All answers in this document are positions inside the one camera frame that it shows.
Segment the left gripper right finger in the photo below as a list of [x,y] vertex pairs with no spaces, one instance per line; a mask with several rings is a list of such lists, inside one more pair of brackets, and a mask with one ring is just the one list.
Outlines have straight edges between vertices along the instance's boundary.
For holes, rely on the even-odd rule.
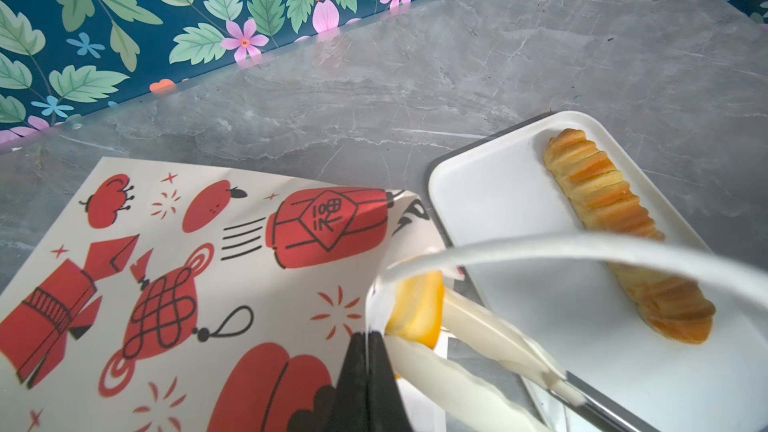
[[367,334],[367,416],[369,431],[412,431],[384,337],[379,332]]

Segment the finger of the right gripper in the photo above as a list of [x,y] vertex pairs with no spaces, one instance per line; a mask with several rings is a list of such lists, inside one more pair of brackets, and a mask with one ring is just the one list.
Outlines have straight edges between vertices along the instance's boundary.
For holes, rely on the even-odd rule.
[[426,346],[386,336],[393,371],[475,431],[540,431],[548,427],[492,384]]
[[483,306],[447,290],[443,326],[480,355],[534,382],[600,431],[653,431],[655,428],[582,381],[509,322]]

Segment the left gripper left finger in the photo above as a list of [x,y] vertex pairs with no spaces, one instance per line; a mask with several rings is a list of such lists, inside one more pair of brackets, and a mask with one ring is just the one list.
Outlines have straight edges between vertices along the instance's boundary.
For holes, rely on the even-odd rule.
[[324,385],[312,398],[309,409],[290,417],[288,431],[367,431],[366,336],[350,339],[337,386]]

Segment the ring shaped fake bread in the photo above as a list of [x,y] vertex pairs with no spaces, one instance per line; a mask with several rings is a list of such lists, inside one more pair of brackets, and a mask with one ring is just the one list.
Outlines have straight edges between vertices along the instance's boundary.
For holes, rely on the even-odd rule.
[[399,281],[386,334],[434,349],[442,328],[444,294],[440,271]]

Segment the long ridged fake bread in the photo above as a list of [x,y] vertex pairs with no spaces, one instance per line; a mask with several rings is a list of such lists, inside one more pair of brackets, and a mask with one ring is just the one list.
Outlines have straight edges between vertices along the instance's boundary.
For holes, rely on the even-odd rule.
[[[584,131],[566,129],[551,138],[543,161],[587,230],[665,240],[624,174]],[[619,263],[608,267],[654,331],[691,345],[709,338],[716,307],[695,281]]]

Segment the red white paper bag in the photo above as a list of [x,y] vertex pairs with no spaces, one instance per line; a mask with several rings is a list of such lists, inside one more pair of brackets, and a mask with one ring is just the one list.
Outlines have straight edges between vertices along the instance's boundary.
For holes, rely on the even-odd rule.
[[104,158],[2,293],[1,427],[288,431],[442,247],[412,192]]

